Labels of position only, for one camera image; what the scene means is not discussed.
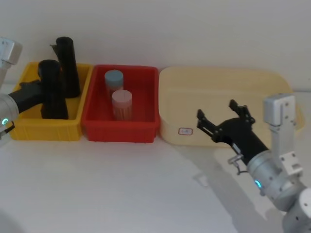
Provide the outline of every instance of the white table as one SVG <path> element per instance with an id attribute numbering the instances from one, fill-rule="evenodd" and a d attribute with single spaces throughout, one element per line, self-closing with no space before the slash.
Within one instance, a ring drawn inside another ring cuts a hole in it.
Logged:
<path id="1" fill-rule="evenodd" d="M 12 86 L 3 86 L 10 91 Z M 296 152 L 311 186 L 311 93 Z M 0 148 L 3 233 L 280 233 L 282 214 L 229 149 L 10 141 Z"/>

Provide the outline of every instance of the led indicator light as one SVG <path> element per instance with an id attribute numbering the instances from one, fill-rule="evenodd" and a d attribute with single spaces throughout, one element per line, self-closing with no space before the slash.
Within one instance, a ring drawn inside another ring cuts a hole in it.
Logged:
<path id="1" fill-rule="evenodd" d="M 8 120 L 7 118 L 6 118 L 6 119 L 3 119 L 3 120 L 2 120 L 2 125 L 5 125 L 6 123 L 8 123 L 8 121 L 9 121 L 9 120 Z"/>
<path id="2" fill-rule="evenodd" d="M 258 186 L 258 188 L 261 188 L 261 183 L 258 180 L 255 180 L 255 184 Z"/>

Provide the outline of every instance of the sticker on tray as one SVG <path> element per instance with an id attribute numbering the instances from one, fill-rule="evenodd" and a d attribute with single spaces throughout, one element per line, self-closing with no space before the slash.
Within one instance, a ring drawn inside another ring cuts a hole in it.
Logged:
<path id="1" fill-rule="evenodd" d="M 191 129 L 191 128 L 179 128 L 178 134 L 190 136 L 193 134 L 193 129 Z"/>

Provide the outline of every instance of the red plastic bin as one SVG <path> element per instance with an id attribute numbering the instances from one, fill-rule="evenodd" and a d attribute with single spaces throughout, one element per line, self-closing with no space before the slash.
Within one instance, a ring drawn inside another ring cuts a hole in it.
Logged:
<path id="1" fill-rule="evenodd" d="M 123 73 L 124 89 L 133 94 L 132 121 L 114 120 L 104 81 L 105 73 L 112 69 Z M 82 115 L 89 141 L 153 142 L 160 125 L 158 79 L 155 67 L 95 66 Z"/>

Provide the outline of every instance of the black cylinder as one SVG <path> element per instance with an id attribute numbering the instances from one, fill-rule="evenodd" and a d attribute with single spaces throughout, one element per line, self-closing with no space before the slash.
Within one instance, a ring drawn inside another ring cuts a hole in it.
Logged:
<path id="1" fill-rule="evenodd" d="M 61 82 L 61 67 L 55 60 L 44 60 L 38 65 L 44 102 L 41 108 L 43 119 L 68 119 L 68 110 Z"/>
<path id="2" fill-rule="evenodd" d="M 243 155 L 242 161 L 245 165 L 248 165 L 249 161 L 259 153 L 268 150 L 264 143 L 252 131 L 251 125 L 241 118 L 226 120 L 218 127 L 223 132 L 219 142 L 229 144 L 233 150 L 235 150 L 235 147 L 238 147 Z"/>
<path id="3" fill-rule="evenodd" d="M 65 83 L 65 97 L 78 97 L 80 95 L 80 85 L 73 40 L 65 36 L 59 37 L 56 40 L 56 45 L 52 45 L 52 48 L 62 67 L 62 76 Z"/>

